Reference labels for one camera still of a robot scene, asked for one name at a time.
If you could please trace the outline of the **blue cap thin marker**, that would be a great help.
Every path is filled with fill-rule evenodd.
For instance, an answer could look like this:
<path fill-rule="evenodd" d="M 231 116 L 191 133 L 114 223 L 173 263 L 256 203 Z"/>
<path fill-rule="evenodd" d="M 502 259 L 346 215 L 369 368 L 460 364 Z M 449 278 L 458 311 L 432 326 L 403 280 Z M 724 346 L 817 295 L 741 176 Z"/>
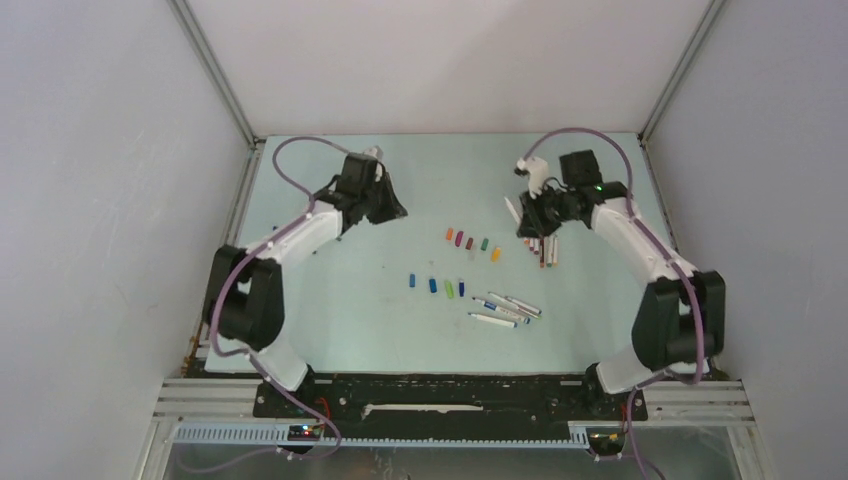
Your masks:
<path fill-rule="evenodd" d="M 486 322 L 493 325 L 502 326 L 505 328 L 516 328 L 518 324 L 513 320 L 503 319 L 491 315 L 468 312 L 467 315 L 475 320 Z"/>

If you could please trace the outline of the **light green cap marker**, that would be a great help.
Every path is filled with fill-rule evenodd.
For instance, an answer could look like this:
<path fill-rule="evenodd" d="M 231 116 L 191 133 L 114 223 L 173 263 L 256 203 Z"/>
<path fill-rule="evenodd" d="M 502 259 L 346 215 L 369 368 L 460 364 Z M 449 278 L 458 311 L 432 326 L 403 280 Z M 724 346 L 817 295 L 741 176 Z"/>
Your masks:
<path fill-rule="evenodd" d="M 510 310 L 510 311 L 522 316 L 522 317 L 529 317 L 529 318 L 532 318 L 532 319 L 539 319 L 540 318 L 539 313 L 531 311 L 531 310 L 527 310 L 527 309 L 525 309 L 521 306 L 509 303 L 509 302 L 499 302 L 498 305 L 503 307 L 504 309 L 508 309 L 508 310 Z"/>

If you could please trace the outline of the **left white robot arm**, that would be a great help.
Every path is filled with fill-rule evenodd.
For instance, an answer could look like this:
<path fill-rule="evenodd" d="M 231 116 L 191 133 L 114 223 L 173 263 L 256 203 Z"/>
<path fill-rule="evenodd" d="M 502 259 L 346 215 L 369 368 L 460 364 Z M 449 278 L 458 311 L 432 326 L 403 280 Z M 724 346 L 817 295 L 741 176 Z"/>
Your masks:
<path fill-rule="evenodd" d="M 407 216 L 382 156 L 377 146 L 347 154 L 303 215 L 247 247 L 224 245 L 214 255 L 204 301 L 210 347 L 220 358 L 246 357 L 280 386 L 277 402 L 292 416 L 312 411 L 316 390 L 303 381 L 310 367 L 283 331 L 283 274 L 362 220 L 378 225 Z"/>

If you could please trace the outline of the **navy cap marker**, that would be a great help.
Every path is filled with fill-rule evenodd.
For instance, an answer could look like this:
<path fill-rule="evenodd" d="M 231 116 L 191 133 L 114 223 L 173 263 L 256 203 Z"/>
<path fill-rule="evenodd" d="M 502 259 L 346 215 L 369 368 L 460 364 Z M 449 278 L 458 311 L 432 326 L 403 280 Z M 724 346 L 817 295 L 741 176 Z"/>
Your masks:
<path fill-rule="evenodd" d="M 499 295 L 495 292 L 489 292 L 488 295 L 491 296 L 493 299 L 499 301 L 499 302 L 505 303 L 505 304 L 507 304 L 511 307 L 514 307 L 517 310 L 521 310 L 522 312 L 524 312 L 525 314 L 527 314 L 529 316 L 540 317 L 542 315 L 542 311 L 539 308 L 532 306 L 530 304 L 527 304 L 526 302 L 523 302 L 523 301 L 518 300 L 516 298 L 512 298 L 512 297 L 509 297 L 509 296 L 502 296 L 502 295 Z"/>

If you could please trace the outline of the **grey cap white marker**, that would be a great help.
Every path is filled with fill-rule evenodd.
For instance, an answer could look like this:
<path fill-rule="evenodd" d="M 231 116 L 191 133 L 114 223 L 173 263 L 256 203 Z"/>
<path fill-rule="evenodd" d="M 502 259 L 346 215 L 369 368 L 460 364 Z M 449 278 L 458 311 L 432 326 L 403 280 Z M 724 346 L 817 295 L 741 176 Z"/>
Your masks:
<path fill-rule="evenodd" d="M 508 197 L 505 197 L 504 200 L 506 207 L 510 212 L 510 215 L 512 216 L 516 224 L 519 225 L 521 223 L 521 214 L 517 211 L 516 207 Z"/>

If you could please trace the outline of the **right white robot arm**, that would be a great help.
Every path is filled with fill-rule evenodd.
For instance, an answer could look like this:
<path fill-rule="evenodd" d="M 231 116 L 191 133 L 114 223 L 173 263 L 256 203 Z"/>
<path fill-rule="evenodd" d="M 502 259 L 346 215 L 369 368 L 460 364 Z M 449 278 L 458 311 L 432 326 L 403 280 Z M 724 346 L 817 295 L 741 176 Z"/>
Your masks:
<path fill-rule="evenodd" d="M 606 418 L 620 407 L 621 393 L 658 378 L 699 382 L 709 371 L 709 358 L 724 347 L 724 279 L 698 269 L 661 240 L 630 189 L 604 181 L 592 151 L 563 155 L 560 167 L 562 183 L 554 187 L 545 160 L 517 161 L 514 171 L 528 183 L 520 196 L 518 236 L 547 237 L 580 221 L 613 248 L 643 288 L 630 344 L 590 368 L 595 382 L 581 392 L 583 408 Z"/>

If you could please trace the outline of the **green cap thin marker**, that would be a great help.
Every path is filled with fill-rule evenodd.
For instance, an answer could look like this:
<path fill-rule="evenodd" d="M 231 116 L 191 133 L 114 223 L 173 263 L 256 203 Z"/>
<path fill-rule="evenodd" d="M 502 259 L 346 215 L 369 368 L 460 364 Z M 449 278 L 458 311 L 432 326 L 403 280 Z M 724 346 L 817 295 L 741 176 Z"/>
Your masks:
<path fill-rule="evenodd" d="M 544 259 L 547 268 L 551 268 L 554 264 L 554 249 L 556 246 L 555 237 L 548 236 L 544 240 Z"/>

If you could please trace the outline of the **blue cap thick marker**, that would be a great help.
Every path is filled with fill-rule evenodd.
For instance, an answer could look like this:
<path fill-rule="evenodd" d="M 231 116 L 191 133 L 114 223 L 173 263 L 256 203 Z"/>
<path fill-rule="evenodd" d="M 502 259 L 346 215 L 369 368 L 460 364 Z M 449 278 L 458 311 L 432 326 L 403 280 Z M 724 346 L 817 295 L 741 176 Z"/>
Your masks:
<path fill-rule="evenodd" d="M 517 311 L 510 310 L 508 308 L 502 307 L 496 303 L 484 300 L 482 298 L 473 297 L 472 300 L 482 305 L 484 308 L 497 312 L 503 316 L 509 317 L 512 320 L 517 320 L 524 324 L 528 324 L 530 322 L 530 317 L 525 314 L 518 313 Z"/>

